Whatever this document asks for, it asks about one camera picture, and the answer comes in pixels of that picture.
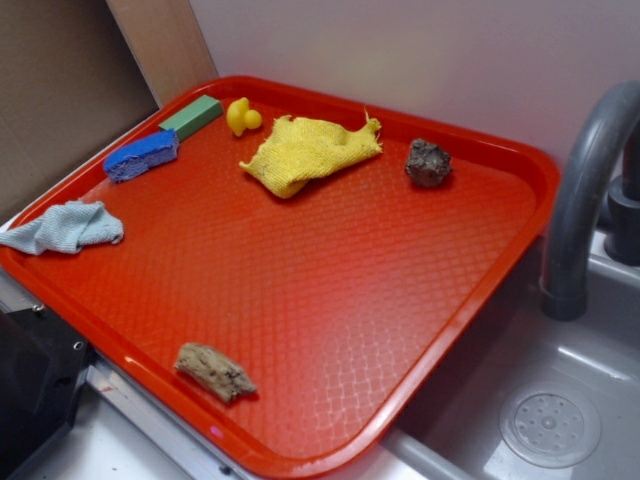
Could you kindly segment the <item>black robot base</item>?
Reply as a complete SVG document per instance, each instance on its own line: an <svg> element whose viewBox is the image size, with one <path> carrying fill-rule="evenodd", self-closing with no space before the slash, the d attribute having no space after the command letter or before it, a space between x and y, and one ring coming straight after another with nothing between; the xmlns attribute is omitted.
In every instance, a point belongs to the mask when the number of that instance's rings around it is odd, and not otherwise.
<svg viewBox="0 0 640 480"><path fill-rule="evenodd" d="M43 304L1 314L1 477L16 479L74 427L89 341Z"/></svg>

